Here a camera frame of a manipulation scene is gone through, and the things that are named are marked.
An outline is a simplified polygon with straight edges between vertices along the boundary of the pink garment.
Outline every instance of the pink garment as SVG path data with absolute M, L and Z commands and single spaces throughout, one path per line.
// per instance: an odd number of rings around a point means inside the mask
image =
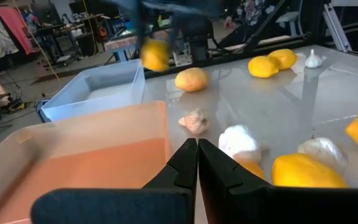
M 24 33 L 24 29 L 26 28 L 24 26 L 23 18 L 17 10 L 10 7 L 0 7 L 0 17 L 24 48 L 25 54 L 28 55 L 33 53 L 34 50 L 31 43 Z

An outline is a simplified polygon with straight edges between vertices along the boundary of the translucent plastic bin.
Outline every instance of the translucent plastic bin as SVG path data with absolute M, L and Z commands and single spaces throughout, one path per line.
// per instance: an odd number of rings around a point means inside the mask
M 42 111 L 50 121 L 92 114 L 142 102 L 144 70 L 139 60 L 79 73 Z
M 0 143 L 0 223 L 53 189 L 141 188 L 170 157 L 161 101 L 20 129 Z

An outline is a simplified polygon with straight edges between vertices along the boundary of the table surface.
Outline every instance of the table surface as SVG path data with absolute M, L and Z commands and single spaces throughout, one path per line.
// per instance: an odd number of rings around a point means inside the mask
M 59 29 L 61 27 L 65 26 L 65 24 L 57 24 L 57 25 L 52 25 L 52 26 L 44 26 L 41 28 L 38 28 L 36 32 L 46 32 L 46 31 L 50 31 L 50 30 L 54 30 L 54 29 Z
M 104 15 L 104 14 L 96 14 L 96 15 L 92 15 L 92 16 L 85 17 L 85 18 L 81 18 L 81 19 L 79 19 L 79 21 L 83 22 L 83 21 L 87 21 L 87 20 L 89 20 L 89 19 L 94 19 L 94 18 L 103 16 L 103 15 Z
M 324 60 L 316 69 L 305 68 L 312 48 Z M 351 187 L 358 187 L 358 146 L 344 132 L 358 115 L 358 57 L 317 45 L 295 53 L 297 63 L 269 79 L 252 77 L 247 69 L 249 59 L 204 68 L 211 75 L 209 86 L 194 93 L 175 87 L 176 74 L 152 78 L 146 81 L 143 102 L 166 103 L 173 150 L 194 137 L 218 145 L 219 135 L 228 126 L 248 125 L 268 147 L 260 163 L 268 182 L 277 156 L 296 152 L 312 135 L 327 137 L 347 154 L 344 178 Z M 195 108 L 207 110 L 210 122 L 199 136 L 178 124 Z M 206 223 L 199 186 L 196 223 Z
M 84 23 L 78 24 L 78 25 L 75 25 L 75 26 L 71 26 L 71 27 L 62 27 L 62 28 L 60 28 L 60 31 L 61 32 L 68 32 L 68 31 L 72 31 L 74 29 L 78 29 L 78 28 L 83 27 L 83 26 L 85 26 Z

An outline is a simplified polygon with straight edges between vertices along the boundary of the garlic bulb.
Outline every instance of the garlic bulb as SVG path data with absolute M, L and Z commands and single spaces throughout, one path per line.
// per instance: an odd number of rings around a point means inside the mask
M 317 68 L 322 62 L 321 58 L 314 54 L 314 49 L 311 49 L 310 56 L 306 59 L 305 66 L 308 68 Z
M 253 137 L 247 126 L 240 124 L 228 127 L 219 137 L 219 148 L 232 159 L 252 160 L 259 163 L 260 143 Z
M 328 138 L 314 138 L 298 146 L 298 152 L 307 154 L 320 162 L 342 172 L 347 165 L 347 157 Z

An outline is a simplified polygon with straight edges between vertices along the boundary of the yellow cable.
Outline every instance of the yellow cable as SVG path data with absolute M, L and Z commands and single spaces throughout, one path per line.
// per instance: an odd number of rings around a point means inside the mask
M 86 12 L 86 16 L 88 17 L 88 22 L 89 22 L 89 26 L 91 27 L 91 35 L 92 35 L 92 40 L 93 40 L 93 55 L 91 57 L 93 57 L 94 55 L 96 55 L 96 46 L 97 43 L 94 39 L 94 35 L 93 35 L 93 29 L 92 29 L 92 24 L 91 24 L 91 19 L 88 15 L 88 9 L 86 8 L 86 4 L 85 4 L 85 0 L 82 0 L 82 3 L 84 4 L 84 8 L 85 8 L 85 12 Z M 95 23 L 98 23 L 97 17 L 94 18 Z
M 12 0 L 12 2 L 13 2 L 13 4 L 15 5 L 15 8 L 16 8 L 17 12 L 19 13 L 19 15 L 21 15 L 22 13 L 20 12 L 19 7 L 17 7 L 16 1 L 15 1 L 15 0 Z M 29 26 L 26 24 L 25 21 L 22 21 L 22 22 L 23 22 L 23 25 L 25 26 L 25 28 L 27 28 L 27 30 L 29 31 L 29 34 L 30 34 L 31 37 L 34 39 L 34 41 L 35 41 L 35 43 L 37 44 L 37 46 L 39 47 L 39 49 L 41 50 L 42 55 L 44 55 L 46 61 L 48 62 L 48 65 L 49 65 L 49 68 L 50 68 L 51 72 L 52 72 L 52 73 L 56 76 L 56 78 L 57 78 L 57 81 L 58 81 L 58 83 L 59 83 L 58 89 L 55 90 L 55 91 L 52 92 L 52 93 L 44 93 L 45 96 L 54 95 L 54 94 L 56 94 L 56 93 L 60 90 L 60 88 L 62 87 L 62 84 L 60 83 L 60 78 L 59 78 L 59 76 L 55 73 L 55 71 L 53 70 L 52 65 L 50 64 L 47 55 L 45 54 L 44 50 L 42 50 L 40 44 L 37 42 L 37 39 L 36 39 L 36 38 L 34 37 L 34 35 L 31 33 L 31 30 L 29 29 Z

